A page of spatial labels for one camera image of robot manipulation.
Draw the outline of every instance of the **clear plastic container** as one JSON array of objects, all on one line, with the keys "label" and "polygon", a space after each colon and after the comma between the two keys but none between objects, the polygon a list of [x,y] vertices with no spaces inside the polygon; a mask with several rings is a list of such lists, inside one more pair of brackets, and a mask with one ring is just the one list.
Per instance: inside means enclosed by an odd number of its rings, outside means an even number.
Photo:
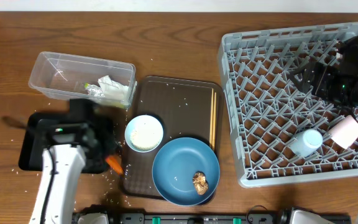
[{"label": "clear plastic container", "polygon": [[[85,84],[99,86],[98,79],[106,75],[111,80],[128,86],[126,96],[112,99],[88,94]],[[53,52],[39,54],[29,80],[31,88],[49,98],[86,98],[102,105],[119,108],[131,106],[136,85],[133,64]]]}]

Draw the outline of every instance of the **gray plastic basket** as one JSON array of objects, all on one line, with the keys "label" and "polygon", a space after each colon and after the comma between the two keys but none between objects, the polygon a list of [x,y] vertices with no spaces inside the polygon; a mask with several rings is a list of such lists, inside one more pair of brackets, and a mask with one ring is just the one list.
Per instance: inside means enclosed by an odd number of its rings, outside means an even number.
[{"label": "gray plastic basket", "polygon": [[[358,175],[358,139],[348,149],[326,131],[346,113],[299,92],[287,78],[310,61],[336,66],[336,42],[358,35],[358,22],[226,34],[218,53],[239,184],[260,187]],[[323,134],[312,155],[294,155],[291,137]]]}]

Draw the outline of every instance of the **white wall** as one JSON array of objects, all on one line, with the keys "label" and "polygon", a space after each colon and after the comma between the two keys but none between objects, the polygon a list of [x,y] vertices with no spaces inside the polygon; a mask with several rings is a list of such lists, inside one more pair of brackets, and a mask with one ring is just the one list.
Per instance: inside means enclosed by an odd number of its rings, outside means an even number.
[{"label": "white wall", "polygon": [[358,0],[0,0],[0,11],[358,12]]}]

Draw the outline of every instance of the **blue bowl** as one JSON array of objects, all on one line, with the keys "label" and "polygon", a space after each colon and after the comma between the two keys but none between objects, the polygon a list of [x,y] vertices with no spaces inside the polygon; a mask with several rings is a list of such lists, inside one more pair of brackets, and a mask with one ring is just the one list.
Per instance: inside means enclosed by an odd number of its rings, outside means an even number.
[{"label": "blue bowl", "polygon": [[[208,190],[198,195],[193,185],[196,172],[205,174]],[[216,190],[220,169],[212,149],[200,140],[179,138],[164,145],[153,163],[153,181],[160,195],[177,205],[197,205]]]}]

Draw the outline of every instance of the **gold foil wrapper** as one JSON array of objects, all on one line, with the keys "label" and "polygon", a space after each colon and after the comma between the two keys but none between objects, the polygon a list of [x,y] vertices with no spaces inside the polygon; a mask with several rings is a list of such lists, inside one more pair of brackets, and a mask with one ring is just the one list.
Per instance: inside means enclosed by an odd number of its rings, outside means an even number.
[{"label": "gold foil wrapper", "polygon": [[193,184],[199,195],[205,194],[208,190],[208,183],[206,182],[205,175],[202,172],[197,172],[193,176]]}]

